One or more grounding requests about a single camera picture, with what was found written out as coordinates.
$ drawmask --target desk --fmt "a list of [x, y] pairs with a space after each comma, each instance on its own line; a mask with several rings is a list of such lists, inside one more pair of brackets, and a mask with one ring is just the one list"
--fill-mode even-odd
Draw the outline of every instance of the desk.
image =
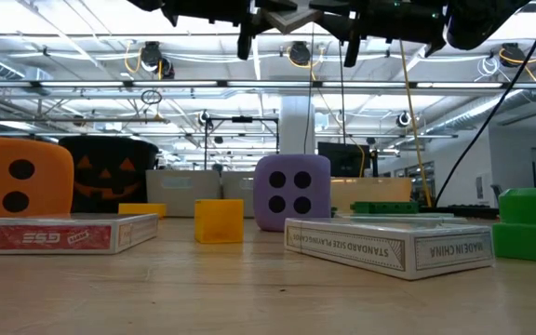
[[408, 282], [283, 250], [200, 245], [192, 220], [114, 256], [0, 256], [0, 334], [535, 334], [536, 262]]

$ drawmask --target red playing card box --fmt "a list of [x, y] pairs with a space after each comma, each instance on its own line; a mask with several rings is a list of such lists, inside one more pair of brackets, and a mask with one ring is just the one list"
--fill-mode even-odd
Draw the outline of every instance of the red playing card box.
[[156, 236], [158, 216], [72, 214], [0, 219], [0, 254], [115, 254]]

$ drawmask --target yellow cube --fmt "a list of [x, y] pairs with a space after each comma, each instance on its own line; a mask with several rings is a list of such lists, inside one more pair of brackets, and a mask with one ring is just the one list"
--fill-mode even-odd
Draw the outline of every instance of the yellow cube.
[[158, 219], [165, 217], [165, 204], [119, 204], [119, 214], [157, 214]]
[[200, 243], [243, 242], [243, 200], [196, 200], [195, 240]]

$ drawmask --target white pillar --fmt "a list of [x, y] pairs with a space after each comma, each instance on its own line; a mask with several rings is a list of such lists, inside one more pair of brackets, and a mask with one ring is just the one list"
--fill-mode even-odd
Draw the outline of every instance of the white pillar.
[[282, 97], [280, 115], [280, 153], [315, 153], [315, 107], [309, 97]]

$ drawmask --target purple foam die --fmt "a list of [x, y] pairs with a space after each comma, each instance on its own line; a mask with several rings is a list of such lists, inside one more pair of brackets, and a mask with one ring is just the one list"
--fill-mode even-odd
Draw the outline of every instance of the purple foam die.
[[330, 217], [330, 161], [316, 154], [262, 158], [253, 178], [256, 223], [283, 232], [286, 218]]

